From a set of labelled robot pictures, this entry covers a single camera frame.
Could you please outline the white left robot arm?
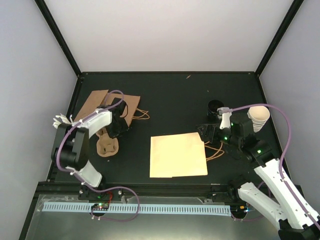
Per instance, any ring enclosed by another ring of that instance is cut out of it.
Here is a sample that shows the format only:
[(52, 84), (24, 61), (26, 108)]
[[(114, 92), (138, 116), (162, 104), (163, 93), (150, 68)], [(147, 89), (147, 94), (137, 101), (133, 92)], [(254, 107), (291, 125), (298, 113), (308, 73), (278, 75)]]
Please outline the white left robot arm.
[(116, 98), (111, 105), (100, 105), (95, 111), (74, 123), (60, 123), (56, 130), (51, 159), (59, 170), (77, 176), (82, 184), (90, 186), (89, 193), (103, 199), (108, 188), (103, 176), (89, 160), (90, 138), (105, 128), (111, 139), (127, 131), (129, 126), (122, 114), (127, 104)]

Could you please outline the cream paper bag with handles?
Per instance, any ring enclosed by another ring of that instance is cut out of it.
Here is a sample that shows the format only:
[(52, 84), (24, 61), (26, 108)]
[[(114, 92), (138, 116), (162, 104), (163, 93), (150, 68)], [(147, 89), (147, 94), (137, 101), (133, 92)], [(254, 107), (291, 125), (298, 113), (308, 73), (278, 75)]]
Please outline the cream paper bag with handles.
[(221, 157), (222, 147), (209, 146), (197, 132), (152, 136), (149, 177), (206, 176), (207, 162)]

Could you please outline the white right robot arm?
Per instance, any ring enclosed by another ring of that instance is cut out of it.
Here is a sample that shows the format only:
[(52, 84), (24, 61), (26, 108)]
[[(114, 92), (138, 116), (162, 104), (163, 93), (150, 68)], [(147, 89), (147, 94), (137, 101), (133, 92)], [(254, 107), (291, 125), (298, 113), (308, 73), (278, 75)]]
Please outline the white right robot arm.
[(196, 127), (203, 142), (221, 142), (235, 148), (252, 165), (254, 172), (269, 188), (274, 198), (261, 192), (251, 181), (240, 176), (228, 184), (228, 198), (240, 200), (258, 210), (277, 229), (282, 240), (318, 240), (320, 215), (304, 199), (282, 169), (270, 145), (256, 138), (252, 120), (236, 113), (228, 121)]

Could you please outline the brown cardboard cup carrier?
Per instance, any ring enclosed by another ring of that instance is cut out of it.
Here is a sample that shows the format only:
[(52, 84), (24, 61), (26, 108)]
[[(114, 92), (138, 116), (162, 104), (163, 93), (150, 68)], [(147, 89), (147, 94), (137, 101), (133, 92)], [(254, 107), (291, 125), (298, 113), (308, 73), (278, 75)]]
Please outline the brown cardboard cup carrier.
[(107, 158), (118, 153), (119, 141), (117, 138), (110, 138), (105, 127), (101, 128), (96, 135), (98, 136), (96, 151), (99, 156)]

